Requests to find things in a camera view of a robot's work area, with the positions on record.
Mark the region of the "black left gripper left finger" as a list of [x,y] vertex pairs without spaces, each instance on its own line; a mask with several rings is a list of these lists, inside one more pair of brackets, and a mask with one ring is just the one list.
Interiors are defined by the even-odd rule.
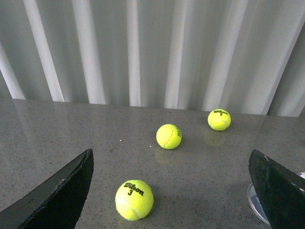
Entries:
[[87,149],[0,213],[2,229],[73,229],[90,189],[93,150]]

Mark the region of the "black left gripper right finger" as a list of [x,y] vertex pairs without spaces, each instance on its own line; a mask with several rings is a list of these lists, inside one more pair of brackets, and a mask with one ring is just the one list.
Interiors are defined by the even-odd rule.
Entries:
[[305,179],[258,150],[249,158],[249,173],[273,229],[305,227]]

